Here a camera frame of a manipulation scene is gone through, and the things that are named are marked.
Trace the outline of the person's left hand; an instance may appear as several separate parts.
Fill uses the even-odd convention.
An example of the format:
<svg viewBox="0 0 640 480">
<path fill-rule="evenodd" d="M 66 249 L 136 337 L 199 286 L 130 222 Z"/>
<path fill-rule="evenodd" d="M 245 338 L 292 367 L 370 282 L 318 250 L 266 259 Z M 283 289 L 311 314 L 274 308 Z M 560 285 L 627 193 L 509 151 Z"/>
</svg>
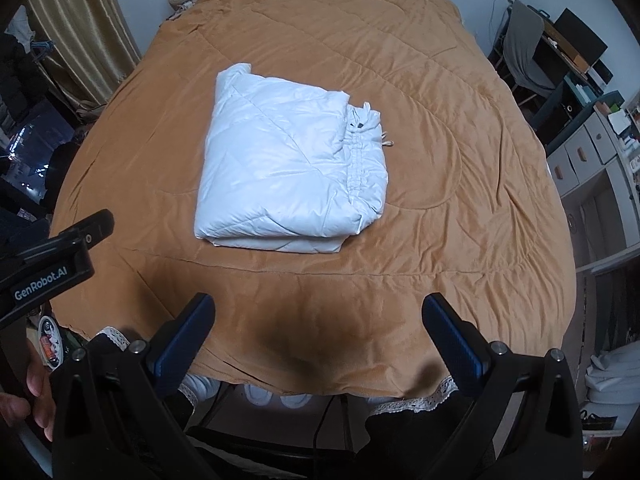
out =
<svg viewBox="0 0 640 480">
<path fill-rule="evenodd" d="M 1 416 L 9 427 L 17 427 L 32 415 L 49 442 L 53 441 L 55 403 L 50 386 L 50 373 L 44 367 L 40 354 L 30 340 L 26 340 L 28 367 L 26 387 L 30 398 L 1 393 Z"/>
</svg>

